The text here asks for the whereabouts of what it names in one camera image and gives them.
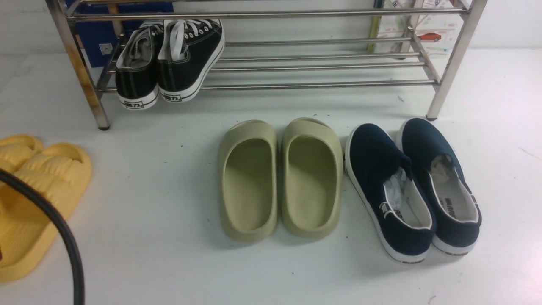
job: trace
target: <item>white rubber sole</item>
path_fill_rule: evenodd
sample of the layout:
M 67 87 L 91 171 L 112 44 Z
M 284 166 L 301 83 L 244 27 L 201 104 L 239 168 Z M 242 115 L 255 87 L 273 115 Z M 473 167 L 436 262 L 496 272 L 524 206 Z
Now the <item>white rubber sole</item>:
M 137 99 L 129 99 L 122 97 L 117 94 L 119 97 L 120 103 L 122 106 L 128 110 L 145 110 L 152 107 L 154 104 L 156 104 L 156 101 L 158 100 L 158 85 L 154 87 L 151 93 L 149 93 L 147 96 Z
M 397 145 L 397 148 L 399 148 L 399 150 L 401 150 L 402 152 L 404 152 L 403 151 L 403 130 L 404 130 L 405 125 L 407 124 L 407 122 L 410 121 L 410 120 L 412 120 L 412 119 L 406 120 L 403 123 L 403 125 L 401 125 L 401 128 L 399 128 L 399 132 L 397 133 L 397 138 L 395 139 L 395 145 Z M 454 247 L 454 246 L 448 245 L 447 243 L 443 242 L 440 238 L 437 237 L 436 234 L 433 237 L 433 240 L 432 240 L 431 243 L 433 244 L 433 246 L 435 248 L 440 250 L 442 253 L 444 253 L 446 255 L 450 255 L 450 256 L 464 256 L 464 255 L 467 255 L 474 248 L 474 245 L 476 245 L 476 243 L 474 243 L 474 244 L 472 244 L 470 246 L 466 246 L 466 247 Z
M 352 164 L 350 163 L 350 144 L 352 142 L 352 137 L 354 135 L 354 132 L 358 129 L 359 126 L 354 128 L 350 135 L 348 136 L 348 140 L 346 141 L 346 147 L 345 147 L 345 168 L 346 168 L 346 175 L 354 185 L 354 188 L 358 192 L 359 196 L 362 199 L 363 204 L 365 205 L 365 208 L 369 212 L 369 215 L 371 216 L 371 219 L 373 221 L 373 224 L 375 225 L 375 229 L 378 233 L 378 238 L 380 239 L 380 243 L 382 243 L 382 246 L 384 247 L 384 251 L 395 261 L 403 263 L 403 264 L 418 264 L 425 260 L 427 254 L 429 253 L 429 249 L 426 250 L 426 252 L 419 254 L 419 255 L 405 255 L 402 253 L 397 252 L 394 250 L 388 241 L 384 238 L 384 234 L 382 234 L 382 229 L 380 228 L 380 223 L 378 222 L 378 219 L 376 218 L 375 212 L 373 211 L 371 204 L 367 201 L 367 198 L 365 197 L 365 194 L 363 193 L 362 187 L 359 185 L 358 180 L 356 179 L 356 176 L 354 175 L 354 170 L 352 169 Z
M 474 244 L 472 244 L 470 246 L 466 246 L 466 247 L 454 247 L 454 246 L 450 246 L 447 243 L 443 242 L 440 238 L 437 237 L 437 235 L 435 235 L 435 237 L 433 237 L 433 246 L 435 246 L 435 248 L 439 249 L 442 253 L 444 253 L 446 255 L 450 255 L 450 256 L 464 256 L 464 255 L 467 255 L 467 254 L 469 254 L 469 252 L 472 251 L 472 249 L 474 248 L 475 245 L 476 245 L 476 243 L 474 243 Z
M 222 55 L 222 52 L 224 52 L 224 45 L 225 45 L 225 34 L 224 34 L 224 28 L 222 28 L 222 37 L 220 38 L 220 43 L 216 47 L 215 51 L 211 54 L 211 57 L 209 61 L 207 61 L 207 64 L 202 69 L 202 72 L 199 77 L 196 79 L 196 81 L 185 90 L 181 91 L 167 91 L 162 88 L 160 88 L 160 94 L 162 97 L 170 102 L 170 103 L 184 103 L 186 101 L 189 101 L 193 99 L 201 89 L 203 85 L 203 80 L 205 80 L 205 77 L 213 67 L 213 65 L 219 60 L 220 56 Z

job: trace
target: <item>red car picture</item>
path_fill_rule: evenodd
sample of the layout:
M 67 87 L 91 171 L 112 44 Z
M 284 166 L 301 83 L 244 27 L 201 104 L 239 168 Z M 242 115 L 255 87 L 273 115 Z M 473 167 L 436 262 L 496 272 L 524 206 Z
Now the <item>red car picture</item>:
M 440 39 L 442 39 L 442 36 L 439 35 L 439 34 L 435 34 L 435 33 L 427 33 L 427 34 L 423 34 L 423 35 L 418 36 L 418 38 L 421 39 L 421 40 L 439 41 Z

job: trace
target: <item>brand logo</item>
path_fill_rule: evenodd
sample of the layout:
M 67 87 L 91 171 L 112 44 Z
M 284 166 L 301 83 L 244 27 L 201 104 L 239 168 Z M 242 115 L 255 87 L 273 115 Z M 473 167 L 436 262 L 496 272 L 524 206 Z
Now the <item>brand logo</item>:
M 403 214 L 401 214 L 401 211 L 399 211 L 398 209 L 395 209 L 394 212 L 395 212 L 395 215 L 397 215 L 397 217 L 399 217 L 400 220 L 405 221 L 405 219 L 403 218 Z
M 183 101 L 183 100 L 180 98 L 180 95 L 171 96 L 171 95 L 169 95 L 169 94 L 162 93 L 162 96 L 164 97 L 165 100 L 170 101 L 170 102 L 173 102 L 173 103 L 178 103 L 178 102 Z
M 134 102 L 124 102 L 124 105 L 126 106 L 126 108 L 129 108 L 129 109 L 141 109 L 144 107 L 143 105 L 143 101 L 134 101 Z
M 451 199 L 444 198 L 444 200 L 442 200 L 442 198 L 439 198 L 438 200 L 440 201 L 441 206 L 448 211 L 448 215 L 457 219 L 455 216 L 454 206 L 451 204 Z
M 387 202 L 382 202 L 378 208 L 380 208 L 382 214 L 384 214 L 384 219 L 386 218 L 386 216 L 388 216 L 388 214 L 392 213 L 390 206 Z

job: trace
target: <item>shoe rack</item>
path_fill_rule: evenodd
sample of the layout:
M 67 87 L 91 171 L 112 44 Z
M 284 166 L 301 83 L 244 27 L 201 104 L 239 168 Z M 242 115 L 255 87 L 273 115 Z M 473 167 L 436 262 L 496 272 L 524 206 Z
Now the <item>shoe rack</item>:
M 245 57 L 245 58 L 221 58 L 219 62 L 292 62 L 288 66 L 260 66 L 260 67 L 227 67 L 213 68 L 211 72 L 296 72 L 296 71 L 331 71 L 345 69 L 395 69 L 403 67 L 419 67 L 425 71 L 427 78 L 411 80 L 389 80 L 389 81 L 350 81 L 350 82 L 300 82 L 293 84 L 236 84 L 236 85 L 210 85 L 205 84 L 202 90 L 271 90 L 271 89 L 296 89 L 296 88 L 344 88 L 344 87 L 375 87 L 375 86 L 432 86 L 435 90 L 433 101 L 429 106 L 426 117 L 428 120 L 435 120 L 442 108 L 457 70 L 465 55 L 474 30 L 480 20 L 482 12 L 488 0 L 455 0 L 453 8 L 409 8 L 409 9 L 364 9 L 364 10 L 303 10 L 303 11 L 258 11 L 258 12 L 195 12 L 195 13 L 130 13 L 120 14 L 117 3 L 139 3 L 153 0 L 77 0 L 70 7 L 66 6 L 65 0 L 46 0 L 49 11 L 53 17 L 56 28 L 66 48 L 70 61 L 75 69 L 79 83 L 83 89 L 92 114 L 100 130 L 108 130 L 111 126 L 101 97 L 104 93 L 114 93 L 115 87 L 108 87 L 107 84 L 114 74 L 114 65 L 122 49 L 126 46 L 127 37 L 122 28 L 121 21 L 124 20 L 165 20 L 165 19 L 243 19 L 243 18 L 309 18 L 309 17 L 374 17 L 405 15 L 410 16 L 409 26 L 403 37 L 398 38 L 374 38 L 374 39 L 328 39 L 328 40 L 296 40 L 295 37 L 288 41 L 266 41 L 266 42 L 226 42 L 226 47 L 260 47 L 260 46 L 301 46 L 301 45 L 338 45 L 343 43 L 381 43 L 381 42 L 402 42 L 404 45 L 399 53 L 376 53 L 376 54 L 347 54 L 347 55 L 307 55 L 307 56 L 276 56 L 276 57 Z M 81 14 L 79 9 L 87 4 L 107 4 L 109 14 Z M 415 35 L 417 17 L 420 15 L 442 15 L 455 14 L 463 19 L 463 25 L 455 42 L 454 49 L 449 58 L 448 64 L 442 75 L 436 71 L 429 59 L 420 39 Z M 118 43 L 112 52 L 111 59 L 95 83 L 92 82 L 89 69 L 83 59 L 81 48 L 77 43 L 76 22 L 111 21 L 118 37 Z M 328 61 L 338 60 L 381 60 L 390 58 L 418 58 L 418 61 L 407 62 L 382 62 L 382 63 L 349 63 L 332 65 L 303 64 L 304 61 Z

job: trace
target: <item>navy blue slip-on shoe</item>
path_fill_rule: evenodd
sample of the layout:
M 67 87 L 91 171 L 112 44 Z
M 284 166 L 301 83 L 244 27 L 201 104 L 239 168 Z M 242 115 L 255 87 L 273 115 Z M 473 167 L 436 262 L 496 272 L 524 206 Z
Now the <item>navy blue slip-on shoe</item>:
M 450 144 L 420 118 L 406 121 L 396 142 L 412 160 L 416 180 L 433 209 L 437 222 L 433 244 L 448 255 L 466 255 L 476 243 L 482 215 Z
M 410 163 L 390 136 L 373 124 L 356 127 L 346 142 L 346 173 L 384 250 L 401 263 L 416 264 L 429 252 L 435 223 Z

